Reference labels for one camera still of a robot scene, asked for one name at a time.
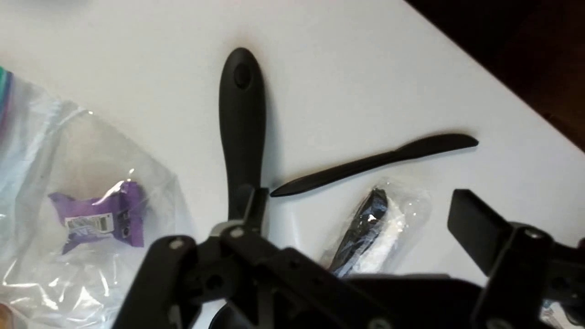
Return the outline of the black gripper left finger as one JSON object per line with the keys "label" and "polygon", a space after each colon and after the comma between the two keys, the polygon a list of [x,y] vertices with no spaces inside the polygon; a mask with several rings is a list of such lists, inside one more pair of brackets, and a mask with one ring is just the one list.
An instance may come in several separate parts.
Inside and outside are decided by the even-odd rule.
{"label": "black gripper left finger", "polygon": [[113,329],[190,329],[215,300],[225,307],[214,329],[391,329],[391,315],[371,296],[261,238],[265,203],[263,188],[250,192],[243,218],[217,225],[203,243],[157,240]]}

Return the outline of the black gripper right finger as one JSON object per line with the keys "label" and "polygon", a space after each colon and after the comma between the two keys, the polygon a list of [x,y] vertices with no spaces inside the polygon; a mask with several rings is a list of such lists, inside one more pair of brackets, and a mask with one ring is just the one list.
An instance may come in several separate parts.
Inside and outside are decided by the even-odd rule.
{"label": "black gripper right finger", "polygon": [[477,329],[548,329],[546,300],[572,326],[585,324],[585,245],[555,241],[548,232],[506,221],[468,188],[451,194],[448,230],[488,278],[471,311]]}

